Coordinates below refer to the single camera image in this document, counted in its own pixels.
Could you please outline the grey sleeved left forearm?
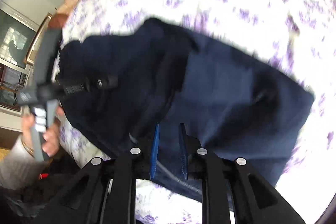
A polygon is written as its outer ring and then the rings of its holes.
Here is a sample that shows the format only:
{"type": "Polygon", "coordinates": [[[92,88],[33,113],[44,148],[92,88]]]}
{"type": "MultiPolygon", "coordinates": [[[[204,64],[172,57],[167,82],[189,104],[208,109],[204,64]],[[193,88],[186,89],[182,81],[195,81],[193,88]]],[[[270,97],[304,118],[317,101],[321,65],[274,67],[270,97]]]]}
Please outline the grey sleeved left forearm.
{"type": "Polygon", "coordinates": [[[10,152],[1,160],[1,187],[21,189],[32,184],[46,167],[45,162],[37,162],[22,143],[19,135],[10,152]]]}

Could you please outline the person's left hand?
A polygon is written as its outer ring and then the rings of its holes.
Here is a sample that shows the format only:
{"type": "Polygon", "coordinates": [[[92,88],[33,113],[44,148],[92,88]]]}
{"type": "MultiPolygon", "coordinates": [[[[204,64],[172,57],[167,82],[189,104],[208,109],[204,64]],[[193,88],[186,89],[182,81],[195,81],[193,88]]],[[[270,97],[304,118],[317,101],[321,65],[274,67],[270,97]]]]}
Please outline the person's left hand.
{"type": "MultiPolygon", "coordinates": [[[[33,144],[30,128],[33,124],[33,114],[27,114],[22,118],[22,141],[31,149],[33,149],[33,144]]],[[[43,134],[45,142],[42,144],[42,150],[49,155],[49,157],[55,156],[60,148],[60,125],[60,120],[55,117],[54,123],[43,134]]]]}

